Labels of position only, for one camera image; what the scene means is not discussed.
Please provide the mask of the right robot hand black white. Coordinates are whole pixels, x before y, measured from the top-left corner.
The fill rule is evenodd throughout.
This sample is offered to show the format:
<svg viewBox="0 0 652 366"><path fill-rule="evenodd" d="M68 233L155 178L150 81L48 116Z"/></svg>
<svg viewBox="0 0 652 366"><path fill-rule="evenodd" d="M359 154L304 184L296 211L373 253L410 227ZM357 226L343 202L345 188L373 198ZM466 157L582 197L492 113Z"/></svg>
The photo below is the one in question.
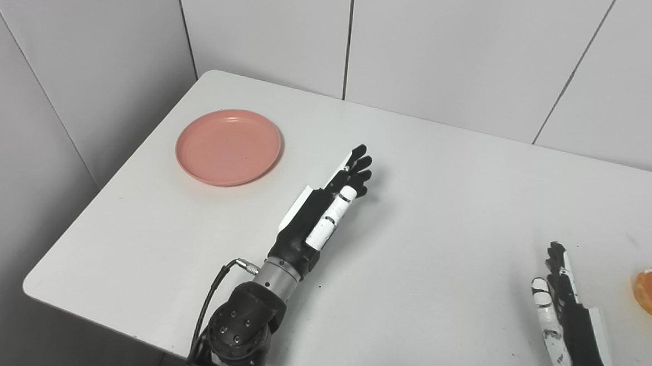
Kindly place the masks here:
<svg viewBox="0 0 652 366"><path fill-rule="evenodd" d="M567 250L547 248L546 277L532 279L541 337L553 366L612 366L606 327L598 308L580 301Z"/></svg>

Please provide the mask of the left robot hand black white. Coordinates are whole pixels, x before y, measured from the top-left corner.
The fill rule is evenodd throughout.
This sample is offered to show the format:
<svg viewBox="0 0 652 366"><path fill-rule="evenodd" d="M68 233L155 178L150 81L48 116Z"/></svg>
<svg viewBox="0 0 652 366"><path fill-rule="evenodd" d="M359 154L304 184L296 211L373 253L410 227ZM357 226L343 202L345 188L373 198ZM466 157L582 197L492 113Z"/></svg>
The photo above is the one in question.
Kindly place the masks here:
<svg viewBox="0 0 652 366"><path fill-rule="evenodd" d="M306 277L353 200L368 193L372 157L364 144L352 149L323 188L306 187L281 223L268 253L274 262L291 265Z"/></svg>

